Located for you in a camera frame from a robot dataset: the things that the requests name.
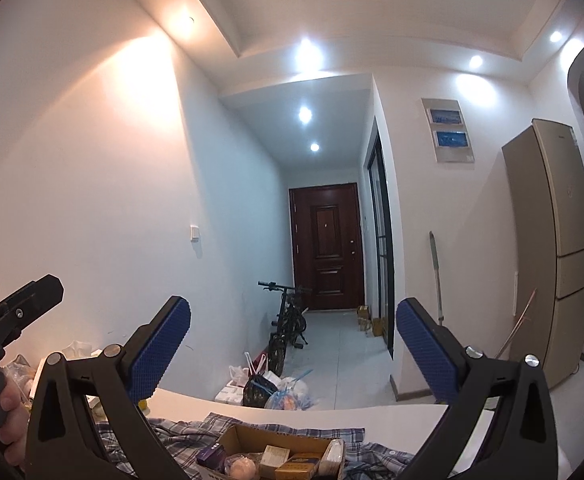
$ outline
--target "purple box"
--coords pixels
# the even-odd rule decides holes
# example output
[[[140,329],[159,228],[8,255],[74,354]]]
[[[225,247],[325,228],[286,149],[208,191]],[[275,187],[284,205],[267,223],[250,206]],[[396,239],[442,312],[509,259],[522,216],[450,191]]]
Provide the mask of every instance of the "purple box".
[[[204,447],[197,453],[197,464],[214,471],[219,471],[220,473],[225,473],[224,464],[226,457],[227,453],[225,448],[217,442],[216,444],[212,444],[212,446]]]

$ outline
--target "glass sliding door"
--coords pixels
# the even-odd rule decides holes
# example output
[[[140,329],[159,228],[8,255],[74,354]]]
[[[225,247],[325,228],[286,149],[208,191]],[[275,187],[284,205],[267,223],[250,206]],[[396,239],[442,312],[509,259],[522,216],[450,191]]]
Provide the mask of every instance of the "glass sliding door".
[[[383,163],[381,139],[376,121],[376,142],[368,163],[370,187],[374,208],[374,232],[376,235],[376,268],[378,271],[377,315],[383,321],[383,338],[390,354],[394,353],[394,255],[392,252],[392,224],[387,197],[386,167]]]

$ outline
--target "hand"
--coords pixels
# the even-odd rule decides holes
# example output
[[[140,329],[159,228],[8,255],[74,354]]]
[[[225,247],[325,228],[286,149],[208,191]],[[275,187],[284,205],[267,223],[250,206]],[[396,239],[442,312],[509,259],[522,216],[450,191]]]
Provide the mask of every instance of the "hand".
[[[5,460],[10,465],[22,466],[25,462],[25,437],[30,414],[21,403],[19,387],[10,378],[6,378],[0,403],[3,410],[8,412],[5,424],[0,427],[0,441],[9,446],[4,453]]]

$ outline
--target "blue rubber pad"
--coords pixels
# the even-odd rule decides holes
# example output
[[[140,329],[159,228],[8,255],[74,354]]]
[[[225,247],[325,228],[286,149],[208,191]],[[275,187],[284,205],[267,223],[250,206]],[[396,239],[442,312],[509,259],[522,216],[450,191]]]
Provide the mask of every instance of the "blue rubber pad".
[[[396,329],[435,399],[454,402],[458,395],[456,367],[407,300],[396,307]]]
[[[190,329],[190,304],[179,298],[130,367],[128,396],[135,404],[152,397]]]

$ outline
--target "wooden front door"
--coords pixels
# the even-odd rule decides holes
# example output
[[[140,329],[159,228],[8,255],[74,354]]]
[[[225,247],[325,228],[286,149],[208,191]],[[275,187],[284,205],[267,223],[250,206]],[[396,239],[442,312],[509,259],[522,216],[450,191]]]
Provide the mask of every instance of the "wooden front door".
[[[290,190],[294,284],[312,289],[311,310],[364,304],[356,184]]]

